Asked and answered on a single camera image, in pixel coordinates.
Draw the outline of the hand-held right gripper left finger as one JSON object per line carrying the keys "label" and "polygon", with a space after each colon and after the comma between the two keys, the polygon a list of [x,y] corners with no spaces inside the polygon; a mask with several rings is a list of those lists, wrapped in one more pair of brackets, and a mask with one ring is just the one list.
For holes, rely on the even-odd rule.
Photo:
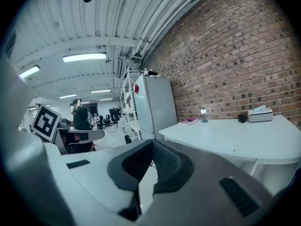
{"label": "hand-held right gripper left finger", "polygon": [[45,144],[52,175],[75,226],[132,225],[118,215],[129,206],[132,192],[115,185],[108,175],[107,165],[115,156],[139,144],[136,141],[111,149],[66,155],[61,155],[56,145]]}

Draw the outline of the white shelf rack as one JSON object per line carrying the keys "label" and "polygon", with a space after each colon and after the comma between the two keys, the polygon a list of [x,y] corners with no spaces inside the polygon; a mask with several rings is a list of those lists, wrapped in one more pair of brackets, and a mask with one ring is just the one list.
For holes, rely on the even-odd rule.
{"label": "white shelf rack", "polygon": [[128,67],[122,79],[120,92],[121,118],[118,125],[126,140],[130,139],[131,142],[142,139],[134,98],[135,82],[140,75],[138,70],[131,70]]}

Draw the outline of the white ceiling pipes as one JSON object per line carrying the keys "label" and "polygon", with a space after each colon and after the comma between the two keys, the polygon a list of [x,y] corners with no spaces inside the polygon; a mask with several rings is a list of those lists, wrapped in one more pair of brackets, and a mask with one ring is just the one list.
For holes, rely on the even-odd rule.
{"label": "white ceiling pipes", "polygon": [[193,0],[162,0],[148,20],[136,48],[130,54],[134,57],[139,54],[144,57],[148,48],[163,32],[168,24]]}

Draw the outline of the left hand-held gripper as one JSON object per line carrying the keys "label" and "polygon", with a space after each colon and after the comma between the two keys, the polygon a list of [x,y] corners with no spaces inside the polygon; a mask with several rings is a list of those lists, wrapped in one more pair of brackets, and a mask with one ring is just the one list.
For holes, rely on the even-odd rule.
{"label": "left hand-held gripper", "polygon": [[[105,136],[103,130],[69,130],[70,126],[62,123],[59,113],[40,104],[37,113],[31,124],[31,130],[37,134],[44,142],[56,145],[61,155],[67,153],[86,153],[95,150],[94,141]],[[78,143],[70,143],[66,146],[62,137],[65,134],[72,135]]]}

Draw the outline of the grey refrigerator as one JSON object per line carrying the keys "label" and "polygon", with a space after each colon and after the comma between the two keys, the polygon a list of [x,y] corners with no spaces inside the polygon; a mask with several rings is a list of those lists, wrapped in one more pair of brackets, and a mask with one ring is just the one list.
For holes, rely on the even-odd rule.
{"label": "grey refrigerator", "polygon": [[141,75],[133,89],[142,139],[163,139],[159,131],[177,124],[170,81]]}

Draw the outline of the small black item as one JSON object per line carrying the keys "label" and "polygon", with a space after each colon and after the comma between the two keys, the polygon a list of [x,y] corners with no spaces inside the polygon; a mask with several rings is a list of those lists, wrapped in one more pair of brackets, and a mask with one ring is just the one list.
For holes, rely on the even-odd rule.
{"label": "small black item", "polygon": [[150,77],[160,77],[160,74],[157,72],[154,72],[152,70],[147,70],[146,68],[144,69],[144,76],[150,76]]}

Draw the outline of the pink packet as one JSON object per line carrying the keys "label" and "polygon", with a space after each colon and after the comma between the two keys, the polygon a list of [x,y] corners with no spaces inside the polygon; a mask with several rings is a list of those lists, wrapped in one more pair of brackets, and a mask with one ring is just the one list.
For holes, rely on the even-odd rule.
{"label": "pink packet", "polygon": [[196,119],[196,118],[187,118],[186,120],[178,122],[178,124],[182,125],[182,126],[190,126],[197,121],[198,121],[198,119]]}

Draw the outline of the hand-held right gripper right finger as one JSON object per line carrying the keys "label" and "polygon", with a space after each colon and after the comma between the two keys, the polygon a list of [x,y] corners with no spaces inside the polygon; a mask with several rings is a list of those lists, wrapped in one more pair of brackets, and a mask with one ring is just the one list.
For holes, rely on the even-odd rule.
{"label": "hand-held right gripper right finger", "polygon": [[141,226],[255,226],[272,196],[255,178],[214,153],[153,140],[158,173]]}

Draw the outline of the grey tissue box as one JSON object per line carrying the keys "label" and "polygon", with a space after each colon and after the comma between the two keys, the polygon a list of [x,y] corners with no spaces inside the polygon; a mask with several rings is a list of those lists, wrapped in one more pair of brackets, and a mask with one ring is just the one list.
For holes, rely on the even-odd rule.
{"label": "grey tissue box", "polygon": [[264,122],[273,120],[273,111],[265,105],[247,111],[247,119],[249,122]]}

